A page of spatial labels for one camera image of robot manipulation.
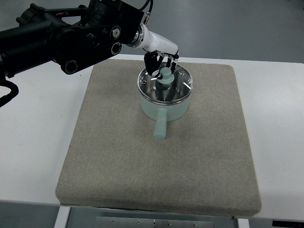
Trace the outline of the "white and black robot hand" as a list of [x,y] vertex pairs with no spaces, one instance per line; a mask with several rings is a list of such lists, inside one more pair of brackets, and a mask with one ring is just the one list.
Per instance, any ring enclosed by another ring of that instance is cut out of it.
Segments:
[[146,52],[144,62],[149,76],[162,79],[159,67],[165,55],[168,56],[166,67],[174,72],[179,59],[178,46],[167,38],[149,31],[146,25],[139,25],[131,46]]

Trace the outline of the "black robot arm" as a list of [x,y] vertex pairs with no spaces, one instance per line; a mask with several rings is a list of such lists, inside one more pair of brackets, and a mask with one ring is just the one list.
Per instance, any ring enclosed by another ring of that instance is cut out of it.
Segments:
[[130,44],[143,11],[121,0],[92,0],[88,6],[46,9],[31,4],[0,34],[0,77],[53,61],[74,74],[117,55]]

